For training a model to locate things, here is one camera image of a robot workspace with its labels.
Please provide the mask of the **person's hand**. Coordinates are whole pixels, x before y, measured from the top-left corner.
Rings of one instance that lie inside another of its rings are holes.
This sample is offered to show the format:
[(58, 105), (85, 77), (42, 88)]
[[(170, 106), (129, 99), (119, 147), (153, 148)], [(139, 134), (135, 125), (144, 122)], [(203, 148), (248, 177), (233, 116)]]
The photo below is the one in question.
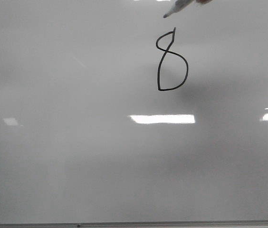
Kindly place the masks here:
[(211, 2), (212, 0), (196, 0), (196, 3), (200, 4), (200, 5), (205, 5), (209, 2)]

